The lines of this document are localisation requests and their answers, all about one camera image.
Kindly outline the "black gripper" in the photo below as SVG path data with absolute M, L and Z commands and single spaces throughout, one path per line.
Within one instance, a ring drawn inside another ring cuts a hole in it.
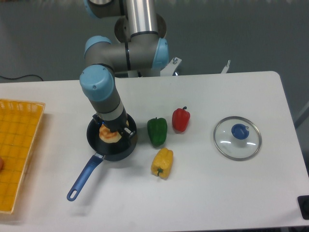
M 123 137 L 126 137 L 128 140 L 131 140 L 136 134 L 135 121 L 127 113 L 122 113 L 118 118 L 113 120 L 103 120 L 98 114 L 94 114 L 92 122 L 94 123 L 94 127 L 98 127 L 98 130 L 101 124 L 104 123 L 111 133 L 122 132 Z

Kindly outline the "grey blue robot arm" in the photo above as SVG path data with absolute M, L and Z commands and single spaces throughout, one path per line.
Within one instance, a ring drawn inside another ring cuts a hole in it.
M 115 74 L 126 71 L 161 71 L 169 63 L 168 42 L 159 37 L 155 3 L 152 0 L 86 0 L 86 10 L 95 18 L 124 16 L 129 40 L 112 44 L 103 36 L 87 40 L 86 68 L 80 84 L 102 121 L 111 132 L 132 138 L 136 130 L 127 125 L 127 113 L 115 86 Z

